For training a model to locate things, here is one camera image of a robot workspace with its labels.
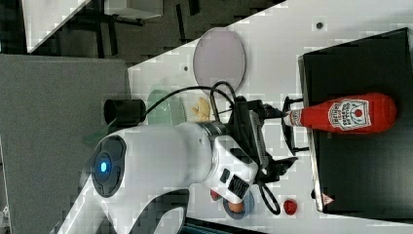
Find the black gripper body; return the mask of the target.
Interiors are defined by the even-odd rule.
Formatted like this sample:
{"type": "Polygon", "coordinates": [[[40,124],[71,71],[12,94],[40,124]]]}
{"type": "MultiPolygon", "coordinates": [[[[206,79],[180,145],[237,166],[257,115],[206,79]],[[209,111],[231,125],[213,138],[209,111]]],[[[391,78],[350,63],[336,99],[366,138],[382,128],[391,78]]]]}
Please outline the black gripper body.
{"type": "Polygon", "coordinates": [[[255,182],[279,181],[282,170],[270,166],[270,162],[274,159],[266,150],[262,133],[266,120],[264,111],[275,107],[264,104],[260,99],[247,101],[242,96],[236,97],[231,107],[232,113],[227,123],[227,130],[246,155],[258,165],[255,182]]]}

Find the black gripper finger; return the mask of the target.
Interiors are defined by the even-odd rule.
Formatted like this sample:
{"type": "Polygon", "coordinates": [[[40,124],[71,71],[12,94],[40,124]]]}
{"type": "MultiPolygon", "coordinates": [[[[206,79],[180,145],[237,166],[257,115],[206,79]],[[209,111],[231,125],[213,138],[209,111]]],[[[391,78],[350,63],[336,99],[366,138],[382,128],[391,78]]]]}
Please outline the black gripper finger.
{"type": "Polygon", "coordinates": [[[285,116],[285,114],[277,108],[266,109],[264,113],[265,113],[266,119],[278,119],[278,118],[283,118],[285,116]]]}
{"type": "Polygon", "coordinates": [[[272,168],[278,167],[287,167],[290,168],[296,161],[298,160],[297,157],[289,157],[289,158],[285,158],[285,159],[281,159],[281,160],[272,160],[270,162],[270,166],[272,168]]]}

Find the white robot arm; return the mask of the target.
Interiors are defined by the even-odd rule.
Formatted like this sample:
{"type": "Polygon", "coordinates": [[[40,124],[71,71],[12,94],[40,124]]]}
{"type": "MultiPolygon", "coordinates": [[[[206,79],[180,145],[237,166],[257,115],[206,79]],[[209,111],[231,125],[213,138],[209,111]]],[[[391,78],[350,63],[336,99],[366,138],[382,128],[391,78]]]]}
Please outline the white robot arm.
{"type": "Polygon", "coordinates": [[[237,97],[228,122],[139,125],[105,136],[95,147],[70,211],[51,234],[96,234],[108,219],[116,234],[178,234],[191,185],[199,183],[229,204],[240,204],[257,186],[272,214],[280,205],[268,188],[293,165],[267,152],[262,127],[284,112],[237,97]]]}

